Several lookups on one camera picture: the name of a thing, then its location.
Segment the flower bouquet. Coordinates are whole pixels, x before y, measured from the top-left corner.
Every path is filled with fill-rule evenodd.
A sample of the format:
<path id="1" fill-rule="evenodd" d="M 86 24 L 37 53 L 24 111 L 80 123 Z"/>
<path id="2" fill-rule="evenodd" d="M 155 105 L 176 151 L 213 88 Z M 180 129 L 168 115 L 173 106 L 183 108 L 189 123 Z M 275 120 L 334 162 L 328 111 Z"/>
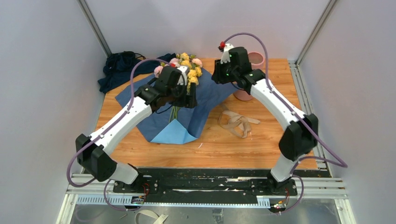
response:
<path id="1" fill-rule="evenodd" d="M 187 53 L 175 54 L 168 63 L 160 62 L 160 65 L 154 69 L 155 78 L 159 78 L 163 74 L 166 66 L 181 71 L 181 75 L 177 78 L 177 85 L 171 89 L 172 94 L 177 98 L 172 103 L 169 122 L 178 119 L 178 112 L 182 107 L 193 108 L 196 106 L 195 93 L 196 87 L 199 85 L 198 78 L 202 76 L 202 62 L 194 55 Z"/>

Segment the blue wrapping paper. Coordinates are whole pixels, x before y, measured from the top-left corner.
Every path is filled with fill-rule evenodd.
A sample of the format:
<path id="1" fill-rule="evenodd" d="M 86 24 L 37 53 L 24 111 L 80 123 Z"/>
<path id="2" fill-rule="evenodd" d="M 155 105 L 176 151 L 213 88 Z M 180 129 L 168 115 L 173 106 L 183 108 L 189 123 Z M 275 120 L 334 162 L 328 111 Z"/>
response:
<path id="1" fill-rule="evenodd" d="M 163 113 L 153 113 L 137 125 L 146 141 L 181 145 L 200 137 L 210 111 L 236 91 L 231 83 L 216 84 L 208 71 L 202 72 L 196 89 L 197 106 L 180 108 L 176 118 L 169 104 L 161 107 Z"/>

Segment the tan ribbon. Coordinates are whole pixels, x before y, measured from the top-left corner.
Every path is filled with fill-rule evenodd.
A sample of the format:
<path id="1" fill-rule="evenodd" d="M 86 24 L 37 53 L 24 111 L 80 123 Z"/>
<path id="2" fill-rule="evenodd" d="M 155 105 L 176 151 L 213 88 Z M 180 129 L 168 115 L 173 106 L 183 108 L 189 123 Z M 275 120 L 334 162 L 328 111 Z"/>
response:
<path id="1" fill-rule="evenodd" d="M 238 138 L 245 139 L 249 133 L 251 133 L 251 124 L 260 124 L 261 122 L 257 119 L 250 118 L 233 112 L 225 106 L 224 103 L 220 104 L 222 109 L 221 114 L 218 117 L 218 125 L 237 136 Z M 228 116 L 227 123 L 222 123 L 223 116 Z"/>

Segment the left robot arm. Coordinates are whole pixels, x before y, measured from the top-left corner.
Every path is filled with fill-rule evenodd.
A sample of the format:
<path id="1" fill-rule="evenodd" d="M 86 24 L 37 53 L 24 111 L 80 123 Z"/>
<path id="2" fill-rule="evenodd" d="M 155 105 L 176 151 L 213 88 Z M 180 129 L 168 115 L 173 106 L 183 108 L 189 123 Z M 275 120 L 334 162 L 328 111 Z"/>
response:
<path id="1" fill-rule="evenodd" d="M 73 158 L 93 176 L 103 182 L 125 183 L 132 193 L 143 187 L 142 175 L 132 165 L 113 160 L 110 155 L 121 140 L 140 122 L 166 105 L 193 108 L 196 106 L 196 84 L 188 83 L 188 66 L 166 66 L 156 80 L 140 86 L 130 101 L 109 122 L 91 135 L 76 138 Z"/>

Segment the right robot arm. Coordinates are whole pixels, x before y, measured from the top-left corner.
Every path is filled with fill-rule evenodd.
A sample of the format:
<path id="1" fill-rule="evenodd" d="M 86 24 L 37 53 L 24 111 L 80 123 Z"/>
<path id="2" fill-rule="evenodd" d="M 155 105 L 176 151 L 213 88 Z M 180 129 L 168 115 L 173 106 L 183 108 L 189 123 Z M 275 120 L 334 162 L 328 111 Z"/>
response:
<path id="1" fill-rule="evenodd" d="M 284 133 L 279 141 L 280 157 L 267 175 L 265 186 L 278 195 L 291 179 L 298 159 L 317 146 L 318 118 L 305 114 L 288 101 L 261 69 L 253 69 L 244 47 L 222 43 L 220 59 L 215 60 L 212 80 L 217 84 L 237 84 L 260 101 L 279 122 Z"/>

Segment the dark navy cloth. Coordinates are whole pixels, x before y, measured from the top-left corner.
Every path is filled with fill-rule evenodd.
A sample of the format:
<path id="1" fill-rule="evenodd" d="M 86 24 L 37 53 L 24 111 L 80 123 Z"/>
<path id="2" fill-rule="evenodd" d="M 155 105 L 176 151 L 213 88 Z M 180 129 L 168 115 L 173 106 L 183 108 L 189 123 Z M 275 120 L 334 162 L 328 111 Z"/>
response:
<path id="1" fill-rule="evenodd" d="M 158 57 L 158 59 L 169 62 L 175 57 L 175 53 L 168 53 Z M 130 75 L 133 67 L 143 59 L 146 59 L 143 55 L 134 53 L 132 51 L 124 51 L 110 55 L 103 67 L 103 73 L 105 77 L 98 80 L 99 91 L 102 93 L 107 93 L 130 81 Z M 144 62 L 135 70 L 133 77 L 141 74 L 153 73 L 154 69 L 159 65 L 160 62 L 158 61 Z"/>

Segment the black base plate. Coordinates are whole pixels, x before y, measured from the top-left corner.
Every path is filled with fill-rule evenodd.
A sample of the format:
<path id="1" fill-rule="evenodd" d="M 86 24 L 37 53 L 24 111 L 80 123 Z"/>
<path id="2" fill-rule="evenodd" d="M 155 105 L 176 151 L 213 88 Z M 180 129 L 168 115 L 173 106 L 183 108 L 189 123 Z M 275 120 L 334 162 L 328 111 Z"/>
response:
<path id="1" fill-rule="evenodd" d="M 140 168 L 143 186 L 138 189 L 120 181 L 115 193 L 148 192 L 148 203 L 254 204 L 258 196 L 285 199 L 296 196 L 295 181 L 278 191 L 270 191 L 265 183 L 269 169 L 219 168 Z"/>

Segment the aluminium rail frame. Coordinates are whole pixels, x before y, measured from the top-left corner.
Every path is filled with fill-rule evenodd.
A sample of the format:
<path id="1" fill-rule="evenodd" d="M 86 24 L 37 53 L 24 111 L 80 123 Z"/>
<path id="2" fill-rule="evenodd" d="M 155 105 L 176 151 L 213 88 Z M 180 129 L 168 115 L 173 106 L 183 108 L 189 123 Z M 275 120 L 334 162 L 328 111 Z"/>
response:
<path id="1" fill-rule="evenodd" d="M 76 188 L 69 186 L 57 223 L 68 224 L 78 204 L 112 205 L 122 211 L 134 206 L 211 207 L 274 209 L 279 216 L 294 210 L 303 200 L 332 199 L 343 224 L 356 222 L 342 180 L 326 177 L 292 177 L 278 190 L 265 186 L 265 177 L 181 177 L 153 178 L 146 176 L 146 184 L 133 190 L 121 182 L 94 181 Z"/>

